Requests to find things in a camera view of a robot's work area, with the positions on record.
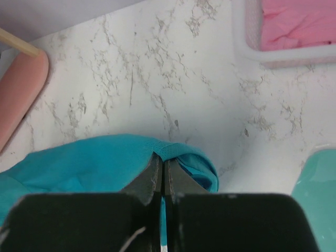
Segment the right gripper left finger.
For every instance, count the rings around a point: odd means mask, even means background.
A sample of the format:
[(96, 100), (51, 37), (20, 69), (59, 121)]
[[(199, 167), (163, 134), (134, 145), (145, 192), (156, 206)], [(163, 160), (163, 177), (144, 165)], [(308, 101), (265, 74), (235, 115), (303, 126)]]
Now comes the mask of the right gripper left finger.
[(30, 194), (11, 209), (1, 251), (160, 251), (162, 160), (117, 193)]

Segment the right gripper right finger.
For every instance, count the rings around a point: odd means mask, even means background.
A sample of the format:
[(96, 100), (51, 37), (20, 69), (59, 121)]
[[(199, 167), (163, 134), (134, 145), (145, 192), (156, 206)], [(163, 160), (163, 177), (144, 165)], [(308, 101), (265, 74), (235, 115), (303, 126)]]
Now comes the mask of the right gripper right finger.
[(212, 194), (164, 163), (168, 251), (314, 251), (299, 204), (284, 194)]

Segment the teal t shirt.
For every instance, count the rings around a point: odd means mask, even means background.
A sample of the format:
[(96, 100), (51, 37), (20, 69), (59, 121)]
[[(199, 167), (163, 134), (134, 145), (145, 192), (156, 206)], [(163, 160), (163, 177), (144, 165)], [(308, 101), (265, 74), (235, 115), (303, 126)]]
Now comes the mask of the teal t shirt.
[(190, 145), (131, 134), (99, 136), (34, 152), (2, 172), (1, 229), (24, 196), (117, 193), (146, 168), (153, 154), (162, 160), (160, 245), (167, 249), (164, 163), (178, 161), (209, 193), (217, 192), (218, 176), (206, 155)]

